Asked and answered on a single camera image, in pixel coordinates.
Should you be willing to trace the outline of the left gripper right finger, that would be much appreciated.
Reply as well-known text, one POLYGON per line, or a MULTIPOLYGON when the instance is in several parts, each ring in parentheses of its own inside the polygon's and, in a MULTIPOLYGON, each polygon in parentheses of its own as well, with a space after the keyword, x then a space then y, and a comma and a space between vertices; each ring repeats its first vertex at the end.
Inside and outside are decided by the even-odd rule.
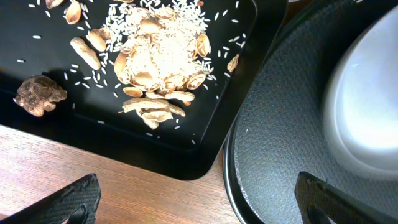
POLYGON ((356 200, 308 172, 298 174, 295 198, 305 224, 397 224, 396 218, 356 200))

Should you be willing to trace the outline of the food scraps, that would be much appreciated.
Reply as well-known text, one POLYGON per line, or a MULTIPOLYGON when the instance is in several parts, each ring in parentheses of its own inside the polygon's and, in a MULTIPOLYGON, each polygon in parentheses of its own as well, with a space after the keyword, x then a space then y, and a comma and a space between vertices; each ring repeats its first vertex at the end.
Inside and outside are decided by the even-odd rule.
POLYGON ((103 25, 94 28, 87 5, 72 1, 63 18, 86 35, 70 45, 91 68, 91 75, 78 84, 86 89, 108 86, 106 67, 112 66, 117 87, 129 97, 123 113, 135 111, 151 129, 184 117, 175 102, 191 105, 197 88, 216 81, 216 58, 227 60, 224 74, 229 77, 246 42, 241 34, 213 51, 206 33, 210 19, 202 6, 202 1, 115 1, 103 25))

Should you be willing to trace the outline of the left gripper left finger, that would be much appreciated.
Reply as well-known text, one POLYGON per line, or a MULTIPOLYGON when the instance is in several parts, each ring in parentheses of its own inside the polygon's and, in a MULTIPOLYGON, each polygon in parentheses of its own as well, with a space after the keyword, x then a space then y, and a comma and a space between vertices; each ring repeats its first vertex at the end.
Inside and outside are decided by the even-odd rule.
POLYGON ((96 174, 92 173, 1 220, 1 223, 94 224, 100 199, 100 184, 96 174))

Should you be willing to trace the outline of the grey round plate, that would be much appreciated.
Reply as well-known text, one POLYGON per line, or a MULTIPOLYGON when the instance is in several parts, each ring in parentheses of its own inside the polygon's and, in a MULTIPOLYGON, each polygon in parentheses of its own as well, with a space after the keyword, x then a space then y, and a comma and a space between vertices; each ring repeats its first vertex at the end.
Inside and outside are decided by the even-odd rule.
POLYGON ((335 67, 323 127, 336 161, 367 179, 397 179, 397 8, 360 33, 335 67))

